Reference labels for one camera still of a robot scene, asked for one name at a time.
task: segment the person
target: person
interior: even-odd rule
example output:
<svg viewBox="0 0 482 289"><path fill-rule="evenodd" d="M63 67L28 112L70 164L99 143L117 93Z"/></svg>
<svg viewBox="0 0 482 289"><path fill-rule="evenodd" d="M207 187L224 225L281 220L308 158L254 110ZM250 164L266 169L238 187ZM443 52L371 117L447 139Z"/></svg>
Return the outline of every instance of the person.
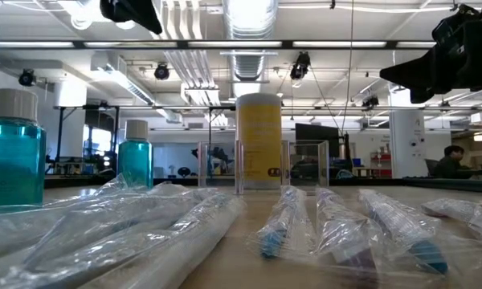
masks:
<svg viewBox="0 0 482 289"><path fill-rule="evenodd" d="M444 149L444 158L434 168L434 177L467 179L472 176L468 167L460 165L464 157L464 149L458 145L450 145Z"/></svg>

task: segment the computer monitor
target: computer monitor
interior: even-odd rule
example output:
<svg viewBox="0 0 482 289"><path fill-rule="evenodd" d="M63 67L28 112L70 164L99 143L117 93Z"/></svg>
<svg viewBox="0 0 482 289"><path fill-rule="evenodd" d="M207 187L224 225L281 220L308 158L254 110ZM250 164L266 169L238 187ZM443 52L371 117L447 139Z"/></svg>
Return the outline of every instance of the computer monitor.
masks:
<svg viewBox="0 0 482 289"><path fill-rule="evenodd" d="M315 124L295 124L296 154L317 157L317 145L328 141L329 156L339 157L339 129Z"/></svg>

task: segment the ceiling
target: ceiling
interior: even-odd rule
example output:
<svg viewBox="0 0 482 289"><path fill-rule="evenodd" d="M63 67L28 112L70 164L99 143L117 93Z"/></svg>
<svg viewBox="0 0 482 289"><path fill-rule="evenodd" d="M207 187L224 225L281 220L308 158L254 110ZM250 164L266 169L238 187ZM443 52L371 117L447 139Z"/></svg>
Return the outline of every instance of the ceiling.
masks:
<svg viewBox="0 0 482 289"><path fill-rule="evenodd" d="M468 0L465 4L482 7L482 0ZM274 39L336 39L350 40L431 40L431 31L442 18L453 14L449 10L420 13L373 13L347 9L351 1L337 1L337 8L330 10L326 1L283 0L279 2L276 16ZM222 1L202 0L201 29L205 39L225 39L223 14L219 14ZM451 7L450 0L364 0L355 1L355 7L381 10ZM62 11L57 1L0 1L0 39L25 40L151 40L149 32L135 26L122 30L111 22L94 22L86 30L77 30L71 24L71 15ZM285 106L312 106L347 104L354 100L360 105L362 96L358 93L378 80L379 70L395 63L418 58L425 51L310 51L312 67L299 88L292 88L288 74L290 65L298 56L297 50L278 51L268 56L264 68L262 92L283 94ZM153 93L159 103L183 105L178 94L182 81L170 65L170 78L157 81L153 72L157 63L168 62L163 51L109 51L114 57L120 56L129 65L129 77ZM135 104L133 95L113 82L94 81L91 58L94 51L0 51L0 57L7 59L49 59L59 60L82 73L90 83L92 98L107 100L110 104ZM220 51L207 51L206 56L215 83L219 86L220 100L227 104L232 100L232 76L229 61ZM387 105L387 82L379 80L371 90L379 95L380 105ZM446 96L435 96L429 102L439 104L443 98L457 96L465 90L450 92ZM482 105L482 93L457 101L452 105ZM308 111L294 111L305 115ZM329 114L328 111L315 114ZM470 112L453 115L466 116ZM158 116L147 112L146 117Z"/></svg>

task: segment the bottle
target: bottle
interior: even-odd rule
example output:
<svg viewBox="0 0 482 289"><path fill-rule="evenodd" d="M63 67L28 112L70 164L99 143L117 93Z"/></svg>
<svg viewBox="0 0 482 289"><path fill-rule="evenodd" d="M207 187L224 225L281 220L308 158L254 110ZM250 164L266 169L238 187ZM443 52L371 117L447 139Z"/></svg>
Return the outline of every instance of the bottle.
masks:
<svg viewBox="0 0 482 289"><path fill-rule="evenodd" d="M118 174L123 173L130 186L153 187L152 144L148 142L148 123L127 120L125 139L118 150Z"/></svg>
<svg viewBox="0 0 482 289"><path fill-rule="evenodd" d="M32 92L0 89L0 206L43 203L47 134L37 102Z"/></svg>

